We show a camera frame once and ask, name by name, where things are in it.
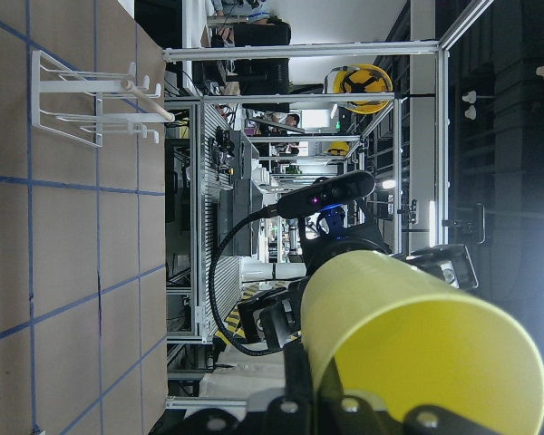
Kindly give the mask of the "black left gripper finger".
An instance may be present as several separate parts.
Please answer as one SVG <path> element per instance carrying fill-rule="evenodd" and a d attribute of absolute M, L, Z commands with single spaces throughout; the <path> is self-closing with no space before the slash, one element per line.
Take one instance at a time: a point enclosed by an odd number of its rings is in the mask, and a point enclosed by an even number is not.
<path fill-rule="evenodd" d="M 403 418 L 404 434 L 491 435 L 493 430 L 436 405 L 420 405 Z"/>

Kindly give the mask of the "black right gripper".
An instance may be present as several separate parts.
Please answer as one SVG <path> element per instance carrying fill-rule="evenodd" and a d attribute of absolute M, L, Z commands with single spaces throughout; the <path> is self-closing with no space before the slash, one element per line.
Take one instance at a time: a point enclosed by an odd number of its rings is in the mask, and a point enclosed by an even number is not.
<path fill-rule="evenodd" d="M 462 290 L 478 286 L 468 248 L 437 245 L 409 255 L 392 254 L 383 242 L 373 215 L 358 199 L 365 222 L 345 227 L 345 210 L 330 206 L 318 213 L 317 237 L 306 237 L 306 219 L 297 219 L 302 255 L 296 262 L 254 263 L 245 270 L 248 281 L 283 280 L 289 284 L 264 290 L 238 304 L 248 343 L 265 342 L 280 349 L 301 329 L 301 301 L 310 276 L 324 263 L 346 252 L 376 251 L 400 260 Z M 387 434 L 383 414 L 356 396 L 336 390 L 316 393 L 302 344 L 284 349 L 285 388 L 262 392 L 248 400 L 246 417 L 239 420 L 219 408 L 197 411 L 180 423 L 182 434 Z"/>

